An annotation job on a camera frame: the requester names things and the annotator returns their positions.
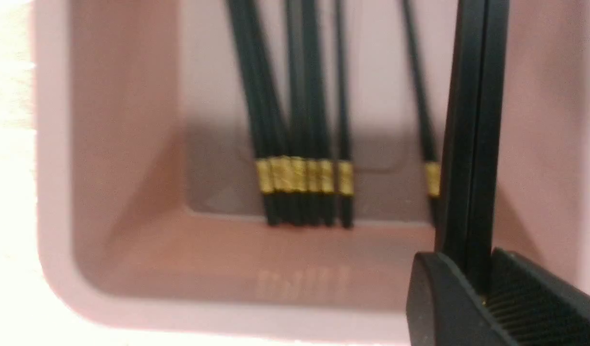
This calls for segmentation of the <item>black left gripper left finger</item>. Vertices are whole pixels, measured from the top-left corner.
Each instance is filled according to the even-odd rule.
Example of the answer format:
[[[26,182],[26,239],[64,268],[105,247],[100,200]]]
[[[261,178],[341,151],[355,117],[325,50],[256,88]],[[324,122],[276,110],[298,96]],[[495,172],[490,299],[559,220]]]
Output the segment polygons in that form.
[[[418,252],[405,308],[413,346],[515,346],[453,261]]]

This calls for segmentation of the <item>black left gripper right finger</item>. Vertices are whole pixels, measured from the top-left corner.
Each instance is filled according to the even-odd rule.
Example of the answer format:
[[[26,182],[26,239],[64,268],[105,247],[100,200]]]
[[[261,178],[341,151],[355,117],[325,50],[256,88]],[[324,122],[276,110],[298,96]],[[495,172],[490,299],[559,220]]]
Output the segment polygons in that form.
[[[590,295],[512,250],[493,251],[486,307],[520,346],[590,346]]]

